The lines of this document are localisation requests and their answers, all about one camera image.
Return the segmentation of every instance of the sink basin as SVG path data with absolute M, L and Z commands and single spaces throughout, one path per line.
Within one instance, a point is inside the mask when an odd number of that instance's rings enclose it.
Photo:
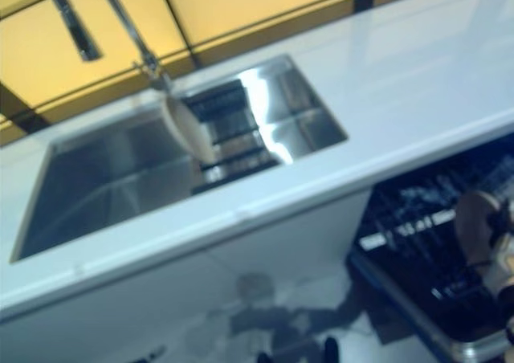
M 347 138 L 287 56 L 179 96 L 209 129 L 216 163 L 184 152 L 159 108 L 56 141 L 13 260 Z

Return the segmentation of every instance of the dishwasher rack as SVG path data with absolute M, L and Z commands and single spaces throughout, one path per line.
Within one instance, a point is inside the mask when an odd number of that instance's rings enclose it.
M 514 133 L 376 185 L 350 255 L 442 361 L 486 361 L 508 347 L 454 231 L 454 206 L 470 190 L 514 201 Z

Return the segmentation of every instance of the faucet spout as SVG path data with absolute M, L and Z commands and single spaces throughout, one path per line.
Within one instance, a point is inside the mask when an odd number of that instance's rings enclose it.
M 155 54 L 146 46 L 145 41 L 137 30 L 133 20 L 130 18 L 120 0 L 107 0 L 114 10 L 118 19 L 123 24 L 128 35 L 136 45 L 143 61 L 142 71 L 149 77 L 152 87 L 158 90 L 170 90 L 171 80 L 162 69 Z M 73 38 L 80 56 L 83 60 L 95 60 L 101 57 L 99 48 L 96 46 L 88 29 L 80 20 L 79 15 L 73 9 L 69 0 L 53 0 L 54 4 L 63 17 L 71 37 Z
M 100 49 L 89 34 L 88 29 L 75 12 L 69 0 L 52 0 L 57 6 L 79 54 L 85 61 L 96 60 L 102 56 Z

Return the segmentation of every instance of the white countertop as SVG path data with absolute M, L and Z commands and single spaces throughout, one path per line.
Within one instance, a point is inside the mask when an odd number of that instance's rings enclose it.
M 187 89 L 289 54 L 349 140 L 10 263 L 55 138 L 155 107 L 147 90 L 0 152 L 0 310 L 107 271 L 171 257 L 235 228 L 372 185 L 514 131 L 514 0 L 401 0 L 240 55 L 177 81 Z

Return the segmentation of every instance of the floor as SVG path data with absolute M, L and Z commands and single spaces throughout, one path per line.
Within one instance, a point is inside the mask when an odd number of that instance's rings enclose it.
M 341 362 L 436 362 L 352 270 L 334 267 L 277 290 L 269 276 L 247 275 L 238 290 L 240 303 L 177 324 L 146 361 L 153 354 L 156 363 L 252 363 L 266 352 L 276 363 L 317 363 L 324 339 L 334 336 Z

